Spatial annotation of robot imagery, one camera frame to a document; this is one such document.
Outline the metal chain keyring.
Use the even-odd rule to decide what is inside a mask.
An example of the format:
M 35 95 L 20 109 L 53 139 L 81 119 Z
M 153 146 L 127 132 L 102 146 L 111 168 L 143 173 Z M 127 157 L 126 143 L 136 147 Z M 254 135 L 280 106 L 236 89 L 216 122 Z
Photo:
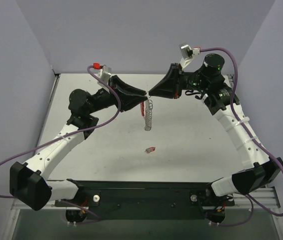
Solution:
M 153 102 L 148 99 L 144 103 L 144 120 L 145 120 L 145 131 L 152 129 L 152 117 L 153 117 Z

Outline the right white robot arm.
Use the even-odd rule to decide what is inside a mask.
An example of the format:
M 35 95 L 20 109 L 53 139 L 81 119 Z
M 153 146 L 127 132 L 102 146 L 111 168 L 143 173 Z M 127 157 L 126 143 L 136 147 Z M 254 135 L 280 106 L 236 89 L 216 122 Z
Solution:
M 221 71 L 224 58 L 215 53 L 207 54 L 202 66 L 193 73 L 185 73 L 181 64 L 173 63 L 165 77 L 150 91 L 150 96 L 178 99 L 187 90 L 200 93 L 200 99 L 207 106 L 228 134 L 243 170 L 212 182 L 210 191 L 217 197 L 250 192 L 270 184 L 279 174 L 279 166 L 257 146 L 257 136 L 248 133 L 249 118 L 244 116 L 242 106 L 237 97 L 231 100 L 232 89 L 225 83 Z M 236 119 L 235 112 L 242 116 Z

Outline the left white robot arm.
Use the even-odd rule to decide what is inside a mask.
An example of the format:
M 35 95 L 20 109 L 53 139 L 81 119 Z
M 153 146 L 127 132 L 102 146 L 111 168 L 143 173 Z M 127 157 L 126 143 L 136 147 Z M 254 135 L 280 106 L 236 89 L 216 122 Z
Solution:
M 95 130 L 99 119 L 92 114 L 111 106 L 120 112 L 131 110 L 147 100 L 146 91 L 112 76 L 95 94 L 75 89 L 69 95 L 70 118 L 54 142 L 46 145 L 24 163 L 14 163 L 9 172 L 9 192 L 34 211 L 49 201 L 67 200 L 78 206 L 84 193 L 71 180 L 49 181 L 56 166 Z

